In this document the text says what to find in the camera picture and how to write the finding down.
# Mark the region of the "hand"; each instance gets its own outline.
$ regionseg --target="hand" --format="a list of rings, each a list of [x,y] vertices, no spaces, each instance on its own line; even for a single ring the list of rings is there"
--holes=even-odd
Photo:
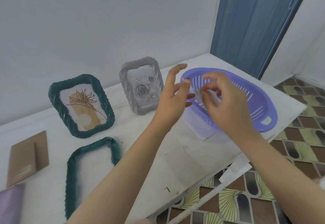
[[[186,100],[195,97],[194,94],[188,94],[191,86],[190,79],[185,79],[184,82],[175,84],[176,74],[186,67],[187,64],[178,64],[169,70],[155,116],[152,119],[155,124],[166,132],[169,132],[178,121],[185,107],[189,107],[192,104],[191,102],[186,102]]]
[[[251,120],[245,92],[234,86],[222,72],[204,74],[202,78],[216,80],[206,83],[200,89],[202,101],[214,123],[232,140],[257,133]],[[218,106],[212,102],[208,89],[221,92],[222,101]]]

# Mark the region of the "forearm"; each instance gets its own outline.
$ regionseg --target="forearm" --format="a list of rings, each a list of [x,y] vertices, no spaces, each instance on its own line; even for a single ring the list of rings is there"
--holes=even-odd
[[[276,151],[260,134],[243,136],[236,143],[294,224],[324,223],[323,189]]]
[[[123,224],[166,135],[150,123],[120,162],[72,214],[67,224]]]

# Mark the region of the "blue door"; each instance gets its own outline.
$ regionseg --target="blue door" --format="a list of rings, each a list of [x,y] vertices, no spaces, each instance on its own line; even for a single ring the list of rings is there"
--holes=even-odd
[[[297,1],[220,0],[210,53],[260,79]]]

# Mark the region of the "white circle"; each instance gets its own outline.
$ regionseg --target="white circle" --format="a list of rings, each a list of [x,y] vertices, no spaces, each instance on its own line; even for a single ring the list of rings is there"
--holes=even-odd
[[[78,115],[76,123],[80,126],[86,126],[91,122],[91,117],[87,114]]]

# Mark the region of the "silver picture frame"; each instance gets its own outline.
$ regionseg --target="silver picture frame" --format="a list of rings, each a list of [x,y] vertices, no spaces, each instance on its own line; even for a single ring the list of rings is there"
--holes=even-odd
[[[157,106],[158,106],[158,103],[156,103],[156,104],[149,105],[147,107],[140,108],[138,106],[136,98],[134,97],[134,94],[132,91],[132,85],[129,82],[129,79],[127,77],[129,70],[137,69],[137,68],[145,66],[145,65],[152,66],[153,75],[154,75],[154,77],[156,79],[156,83],[157,83],[157,89],[161,93],[164,88],[164,81],[161,76],[159,64],[154,58],[147,56],[147,57],[141,58],[139,60],[126,62],[121,66],[121,70],[120,70],[120,81],[122,83],[124,93],[125,93],[126,98],[130,104],[131,110],[134,113],[136,113],[137,115],[145,115],[150,111],[156,110]]]

